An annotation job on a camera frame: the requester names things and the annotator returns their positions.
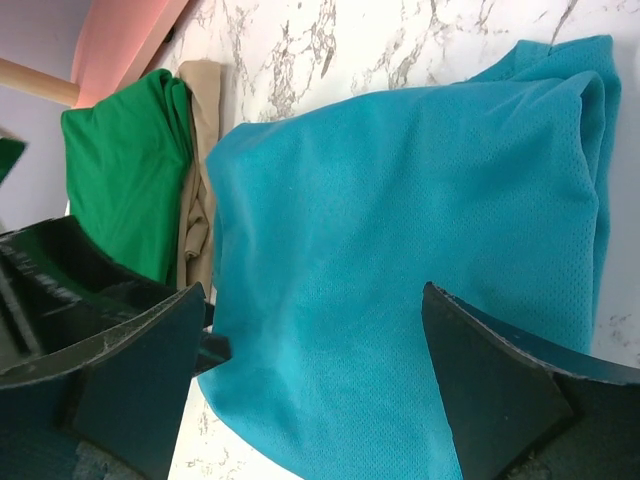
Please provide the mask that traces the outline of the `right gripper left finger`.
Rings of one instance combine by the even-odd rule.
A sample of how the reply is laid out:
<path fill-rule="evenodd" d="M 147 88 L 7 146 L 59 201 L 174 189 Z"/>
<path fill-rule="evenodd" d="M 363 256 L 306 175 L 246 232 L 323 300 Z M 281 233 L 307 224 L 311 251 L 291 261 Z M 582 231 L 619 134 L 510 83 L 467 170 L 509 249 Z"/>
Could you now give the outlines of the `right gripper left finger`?
<path fill-rule="evenodd" d="M 93 362 L 3 388 L 2 478 L 167 478 L 205 313 L 184 289 L 101 335 Z"/>

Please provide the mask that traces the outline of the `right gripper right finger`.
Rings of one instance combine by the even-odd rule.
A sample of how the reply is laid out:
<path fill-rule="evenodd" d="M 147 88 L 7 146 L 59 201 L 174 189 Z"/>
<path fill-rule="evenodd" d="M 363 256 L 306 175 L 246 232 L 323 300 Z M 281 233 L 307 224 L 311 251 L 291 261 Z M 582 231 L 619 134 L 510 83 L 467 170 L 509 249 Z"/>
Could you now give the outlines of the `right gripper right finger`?
<path fill-rule="evenodd" d="M 638 369 L 499 321 L 433 283 L 422 321 L 464 478 L 638 478 Z"/>

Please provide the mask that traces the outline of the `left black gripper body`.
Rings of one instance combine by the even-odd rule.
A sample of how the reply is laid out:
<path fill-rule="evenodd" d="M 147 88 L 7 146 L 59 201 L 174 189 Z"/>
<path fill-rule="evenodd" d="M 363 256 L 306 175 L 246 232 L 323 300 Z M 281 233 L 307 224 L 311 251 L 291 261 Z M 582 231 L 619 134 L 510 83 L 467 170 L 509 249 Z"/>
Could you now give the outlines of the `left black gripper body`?
<path fill-rule="evenodd" d="M 4 375 L 199 375 L 228 362 L 214 307 L 104 253 L 72 216 L 1 236 Z"/>

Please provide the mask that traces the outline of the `green t shirt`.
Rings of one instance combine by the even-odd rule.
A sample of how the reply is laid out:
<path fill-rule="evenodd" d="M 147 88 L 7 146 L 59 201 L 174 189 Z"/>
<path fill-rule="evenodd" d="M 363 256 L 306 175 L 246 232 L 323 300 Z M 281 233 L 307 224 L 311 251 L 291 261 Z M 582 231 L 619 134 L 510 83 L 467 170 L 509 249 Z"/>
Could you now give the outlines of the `green t shirt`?
<path fill-rule="evenodd" d="M 194 153 L 190 100 L 186 83 L 160 69 L 60 120 L 71 215 L 114 261 L 169 286 Z"/>

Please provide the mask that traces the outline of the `teal t shirt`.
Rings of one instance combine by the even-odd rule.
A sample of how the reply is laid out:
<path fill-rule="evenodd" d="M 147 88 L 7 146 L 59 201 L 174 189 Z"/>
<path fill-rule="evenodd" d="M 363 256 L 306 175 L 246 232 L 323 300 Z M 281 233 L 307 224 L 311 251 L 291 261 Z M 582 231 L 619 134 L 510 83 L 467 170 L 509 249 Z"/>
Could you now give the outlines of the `teal t shirt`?
<path fill-rule="evenodd" d="M 218 418 L 304 479 L 459 478 L 424 286 L 588 352 L 620 97 L 611 37 L 521 41 L 465 82 L 230 131 L 206 161 Z"/>

